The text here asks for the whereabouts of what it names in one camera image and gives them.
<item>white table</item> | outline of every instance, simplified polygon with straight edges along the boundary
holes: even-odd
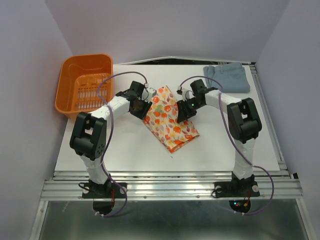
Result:
[[[126,71],[143,73],[152,88],[167,85],[178,100],[178,85],[186,78],[203,75],[203,65],[114,65],[115,74]],[[249,66],[244,66],[250,93],[232,93],[237,98],[252,98],[262,122],[262,131],[256,140],[253,161],[268,171],[279,171],[278,154],[271,140],[266,119],[262,111],[258,93]],[[137,74],[125,74],[115,79],[115,92],[126,90],[131,81],[143,83]],[[235,163],[235,149],[231,145],[218,109],[205,106],[198,110],[190,121],[200,133],[200,137],[189,142],[175,153],[170,153],[147,129],[143,122],[127,113],[115,121],[114,134],[105,155],[105,165],[109,171],[153,172],[153,171],[232,171]],[[58,155],[55,171],[85,171],[85,165],[69,141],[74,123],[68,120]]]

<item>plastic basket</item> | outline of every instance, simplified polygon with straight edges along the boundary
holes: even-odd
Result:
[[[80,112],[91,112],[104,103],[97,95],[99,84],[113,75],[112,58],[106,54],[72,56],[62,65],[55,97],[55,108],[75,120]],[[110,101],[114,97],[114,80],[100,88]]]

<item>wall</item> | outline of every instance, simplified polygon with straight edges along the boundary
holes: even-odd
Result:
[[[256,67],[289,169],[320,237],[320,1],[291,0]]]
[[[24,240],[60,149],[54,99],[71,51],[43,0],[2,0],[0,23],[0,236]]]
[[[256,61],[289,0],[46,0],[75,55]]]

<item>folded blue towel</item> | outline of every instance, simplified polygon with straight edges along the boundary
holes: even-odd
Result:
[[[240,62],[233,62],[219,66],[205,66],[203,68],[204,76],[218,81],[223,86],[223,93],[249,93],[250,85],[248,83],[245,68]],[[220,89],[219,85],[210,79],[205,79],[208,88],[215,87]]]

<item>orange floral fabric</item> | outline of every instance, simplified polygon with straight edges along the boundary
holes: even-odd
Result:
[[[143,122],[171,153],[199,136],[192,122],[177,123],[177,99],[167,86],[158,89],[152,102]]]

